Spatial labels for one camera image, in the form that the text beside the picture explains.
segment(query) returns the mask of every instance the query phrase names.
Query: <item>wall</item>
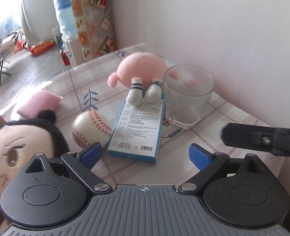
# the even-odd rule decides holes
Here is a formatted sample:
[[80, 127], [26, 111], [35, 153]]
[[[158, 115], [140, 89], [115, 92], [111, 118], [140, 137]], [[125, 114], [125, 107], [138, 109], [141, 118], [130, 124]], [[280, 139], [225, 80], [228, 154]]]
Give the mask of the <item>wall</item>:
[[[119, 48], [150, 44], [199, 65], [216, 91], [271, 126], [290, 127], [290, 0], [112, 0]], [[290, 191], [290, 160], [281, 181]]]
[[52, 38], [52, 28], [58, 25], [53, 0], [23, 0], [26, 19], [30, 25], [30, 45]]

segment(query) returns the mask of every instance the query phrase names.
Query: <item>white plush foot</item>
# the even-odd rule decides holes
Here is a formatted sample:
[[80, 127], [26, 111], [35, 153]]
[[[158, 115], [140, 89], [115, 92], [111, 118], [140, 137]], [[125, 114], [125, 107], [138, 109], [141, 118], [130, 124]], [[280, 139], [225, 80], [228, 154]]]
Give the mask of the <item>white plush foot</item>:
[[143, 89], [141, 80], [133, 80], [132, 86], [127, 95], [127, 103], [131, 106], [138, 106], [141, 104], [143, 99]]
[[157, 103], [160, 99], [161, 99], [161, 82], [155, 81], [147, 89], [145, 93], [145, 100], [148, 103], [154, 104]]

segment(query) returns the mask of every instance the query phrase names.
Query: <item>doll's black hair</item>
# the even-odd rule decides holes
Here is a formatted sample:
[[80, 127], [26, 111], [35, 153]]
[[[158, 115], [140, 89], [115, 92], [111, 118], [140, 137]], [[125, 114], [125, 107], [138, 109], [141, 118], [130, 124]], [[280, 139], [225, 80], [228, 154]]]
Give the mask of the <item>doll's black hair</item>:
[[41, 111], [36, 118], [18, 121], [9, 121], [8, 126], [12, 125], [32, 125], [45, 129], [51, 135], [53, 141], [54, 157], [59, 158], [62, 154], [69, 151], [67, 142], [59, 129], [54, 125], [56, 122], [55, 112], [52, 110]]

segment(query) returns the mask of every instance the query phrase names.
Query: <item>glass rim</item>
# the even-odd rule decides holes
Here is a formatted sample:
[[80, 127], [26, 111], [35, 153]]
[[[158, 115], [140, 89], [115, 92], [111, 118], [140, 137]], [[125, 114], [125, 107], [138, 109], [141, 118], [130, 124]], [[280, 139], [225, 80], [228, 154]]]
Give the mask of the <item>glass rim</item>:
[[[166, 75], [167, 75], [167, 73], [171, 70], [171, 69], [173, 69], [173, 68], [175, 68], [175, 67], [182, 67], [182, 66], [190, 66], [190, 67], [195, 67], [195, 68], [197, 68], [198, 70], [200, 70], [200, 71], [202, 71], [203, 73], [205, 73], [206, 75], [208, 75], [211, 79], [212, 79], [212, 82], [213, 82], [213, 87], [212, 87], [212, 89], [209, 91], [209, 92], [207, 92], [207, 93], [205, 93], [205, 94], [203, 94], [203, 95], [187, 95], [187, 94], [182, 94], [182, 93], [179, 93], [176, 89], [174, 89], [174, 88], [172, 88], [167, 82], [166, 82]], [[215, 88], [215, 81], [214, 81], [214, 77], [208, 72], [208, 71], [206, 71], [205, 69], [203, 69], [203, 68], [201, 68], [201, 67], [199, 67], [199, 66], [195, 66], [195, 65], [191, 65], [191, 64], [180, 64], [180, 65], [174, 65], [174, 66], [172, 66], [172, 67], [169, 67], [168, 69], [167, 69], [167, 71], [164, 73], [164, 75], [163, 75], [163, 82], [164, 82], [164, 84], [165, 85], [167, 85], [172, 91], [174, 91], [175, 93], [177, 93], [177, 94], [179, 94], [179, 95], [182, 95], [182, 96], [185, 96], [185, 97], [190, 97], [190, 98], [194, 98], [194, 97], [196, 97], [196, 98], [199, 98], [199, 97], [204, 97], [204, 96], [207, 96], [207, 95], [209, 95], [210, 93], [212, 93], [213, 91], [214, 91], [214, 88]]]

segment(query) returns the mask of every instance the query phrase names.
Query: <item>glass cup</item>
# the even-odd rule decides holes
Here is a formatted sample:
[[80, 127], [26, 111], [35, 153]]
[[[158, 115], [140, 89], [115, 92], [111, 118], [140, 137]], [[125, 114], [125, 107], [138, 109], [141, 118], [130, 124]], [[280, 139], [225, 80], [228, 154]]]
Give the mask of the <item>glass cup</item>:
[[166, 116], [173, 124], [189, 129], [206, 112], [214, 90], [214, 78], [193, 65], [170, 67], [164, 75]]

